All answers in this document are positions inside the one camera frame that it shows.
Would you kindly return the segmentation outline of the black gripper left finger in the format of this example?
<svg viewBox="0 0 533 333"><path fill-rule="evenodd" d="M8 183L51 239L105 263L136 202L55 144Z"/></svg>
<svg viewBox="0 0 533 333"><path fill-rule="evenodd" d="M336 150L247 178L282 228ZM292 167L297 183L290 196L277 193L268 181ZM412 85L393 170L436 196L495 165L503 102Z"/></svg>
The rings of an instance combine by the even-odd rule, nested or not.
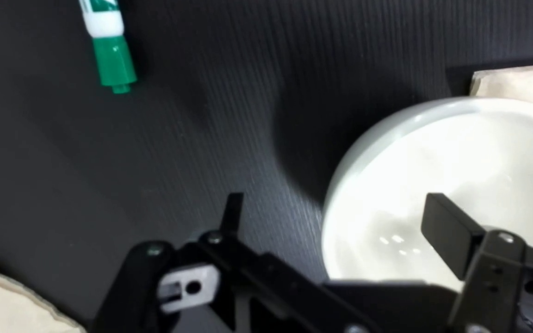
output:
<svg viewBox="0 0 533 333"><path fill-rule="evenodd" d="M243 206L243 194L242 193L231 193L225 200L219 231L223 235L236 235L240 226L240 215Z"/></svg>

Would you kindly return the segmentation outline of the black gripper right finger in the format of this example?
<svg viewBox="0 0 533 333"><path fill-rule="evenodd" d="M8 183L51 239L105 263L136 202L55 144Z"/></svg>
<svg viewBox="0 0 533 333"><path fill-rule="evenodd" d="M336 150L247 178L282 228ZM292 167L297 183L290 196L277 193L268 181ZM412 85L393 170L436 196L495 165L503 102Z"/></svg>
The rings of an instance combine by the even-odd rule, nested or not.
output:
<svg viewBox="0 0 533 333"><path fill-rule="evenodd" d="M484 237L484 230L445 194L429 193L419 231L451 274L462 281Z"/></svg>

